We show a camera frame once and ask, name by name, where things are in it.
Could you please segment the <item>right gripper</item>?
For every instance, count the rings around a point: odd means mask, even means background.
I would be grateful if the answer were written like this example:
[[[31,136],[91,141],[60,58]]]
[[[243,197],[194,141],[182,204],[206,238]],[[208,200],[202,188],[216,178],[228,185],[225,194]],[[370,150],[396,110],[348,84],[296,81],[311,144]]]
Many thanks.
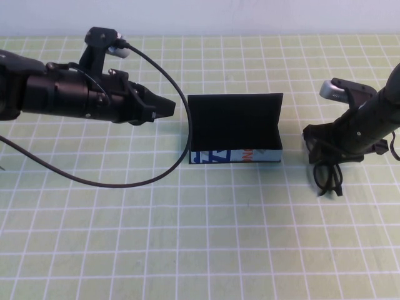
[[[383,117],[340,117],[334,122],[309,124],[303,129],[305,141],[334,141],[346,154],[358,156],[370,153],[379,155],[388,151],[383,140],[390,133],[390,120]],[[314,146],[309,152],[309,163],[336,163],[341,154],[336,149]]]

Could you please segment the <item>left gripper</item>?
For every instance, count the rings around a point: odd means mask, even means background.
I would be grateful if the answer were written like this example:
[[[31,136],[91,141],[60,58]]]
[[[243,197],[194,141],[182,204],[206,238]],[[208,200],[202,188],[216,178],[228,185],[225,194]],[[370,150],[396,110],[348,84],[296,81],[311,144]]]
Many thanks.
[[[102,74],[88,93],[90,118],[134,126],[174,115],[176,103],[129,80],[123,71]]]

